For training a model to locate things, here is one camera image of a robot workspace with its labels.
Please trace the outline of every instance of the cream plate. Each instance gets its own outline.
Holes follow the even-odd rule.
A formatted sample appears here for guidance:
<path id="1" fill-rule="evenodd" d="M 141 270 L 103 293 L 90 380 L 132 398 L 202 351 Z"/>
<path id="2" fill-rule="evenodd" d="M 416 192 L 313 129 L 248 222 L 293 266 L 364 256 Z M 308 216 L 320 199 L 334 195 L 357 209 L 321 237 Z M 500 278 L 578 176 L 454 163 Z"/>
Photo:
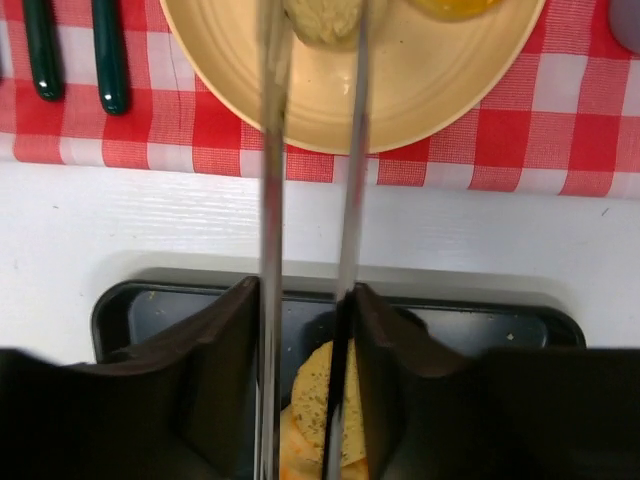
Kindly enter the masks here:
<path id="1" fill-rule="evenodd" d="M 258 0 L 162 0 L 165 16 L 208 88 L 254 127 L 260 124 Z M 505 0 L 460 23 L 432 20 L 390 0 L 372 47 L 370 150 L 432 135 L 469 111 L 511 66 L 544 0 Z M 328 153 L 349 149 L 355 54 L 293 51 L 287 142 Z"/>

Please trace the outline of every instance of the dark green handle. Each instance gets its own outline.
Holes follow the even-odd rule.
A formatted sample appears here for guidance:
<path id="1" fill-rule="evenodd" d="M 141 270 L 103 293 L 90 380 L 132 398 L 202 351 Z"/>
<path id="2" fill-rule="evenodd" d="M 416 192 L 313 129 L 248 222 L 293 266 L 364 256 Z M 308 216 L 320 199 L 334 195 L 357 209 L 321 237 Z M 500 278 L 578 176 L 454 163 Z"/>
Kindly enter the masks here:
<path id="1" fill-rule="evenodd" d="M 58 100 L 64 94 L 60 74 L 60 51 L 49 0 L 22 0 L 31 76 L 38 94 Z"/>
<path id="2" fill-rule="evenodd" d="M 120 115 L 129 108 L 129 81 L 118 2 L 92 0 L 91 6 L 100 102 L 107 113 Z"/>

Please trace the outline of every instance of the baking tray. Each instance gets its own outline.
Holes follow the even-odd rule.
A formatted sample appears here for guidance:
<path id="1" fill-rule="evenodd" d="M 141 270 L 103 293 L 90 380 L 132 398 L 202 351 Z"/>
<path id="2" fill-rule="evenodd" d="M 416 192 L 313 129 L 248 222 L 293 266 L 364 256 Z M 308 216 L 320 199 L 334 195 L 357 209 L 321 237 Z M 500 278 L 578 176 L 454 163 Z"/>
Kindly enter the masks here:
<path id="1" fill-rule="evenodd" d="M 130 281 L 108 290 L 96 303 L 91 319 L 97 362 L 130 344 L 140 343 L 199 312 L 227 287 L 186 286 Z M 566 314 L 546 307 L 443 302 L 387 298 L 405 318 L 467 356 L 492 347 L 584 347 L 580 327 Z M 281 401 L 290 402 L 298 368 L 323 343 L 332 339 L 332 296 L 285 292 L 282 307 Z M 234 478 L 252 478 L 255 389 L 249 389 L 244 444 Z"/>

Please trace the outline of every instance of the red checkered tablecloth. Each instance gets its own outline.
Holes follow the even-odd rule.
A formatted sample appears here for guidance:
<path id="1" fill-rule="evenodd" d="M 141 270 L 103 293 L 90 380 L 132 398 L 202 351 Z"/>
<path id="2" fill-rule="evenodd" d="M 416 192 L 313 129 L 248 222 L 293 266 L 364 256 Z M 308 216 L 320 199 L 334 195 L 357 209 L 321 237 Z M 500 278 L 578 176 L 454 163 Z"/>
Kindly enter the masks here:
<path id="1" fill-rule="evenodd" d="M 0 159 L 260 174 L 259 132 L 194 75 L 158 0 L 120 0 L 133 87 L 122 117 L 100 106 L 91 2 L 53 3 L 67 82 L 59 103 L 31 84 L 22 2 L 0 0 Z M 548 0 L 496 88 L 442 132 L 372 156 L 368 182 L 640 198 L 640 60 L 611 36 L 608 4 Z M 345 172 L 344 157 L 287 147 L 290 180 Z"/>

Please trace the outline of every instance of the flatbread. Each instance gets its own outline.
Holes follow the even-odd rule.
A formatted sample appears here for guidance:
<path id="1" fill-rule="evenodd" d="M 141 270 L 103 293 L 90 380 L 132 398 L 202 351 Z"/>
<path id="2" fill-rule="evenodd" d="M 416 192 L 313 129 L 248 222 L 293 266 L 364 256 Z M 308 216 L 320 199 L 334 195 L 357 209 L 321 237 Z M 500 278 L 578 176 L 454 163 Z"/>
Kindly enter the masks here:
<path id="1" fill-rule="evenodd" d="M 280 480 L 317 480 L 322 474 L 322 465 L 305 460 L 314 450 L 304 439 L 293 421 L 291 407 L 280 415 Z M 342 480 L 368 480 L 366 460 L 347 465 L 341 469 Z"/>
<path id="2" fill-rule="evenodd" d="M 298 370 L 291 393 L 293 421 L 312 447 L 301 453 L 302 458 L 315 463 L 322 462 L 332 347 L 333 342 L 328 342 L 313 352 Z M 347 357 L 341 465 L 345 466 L 362 460 L 365 455 L 358 372 L 352 340 L 349 342 Z"/>

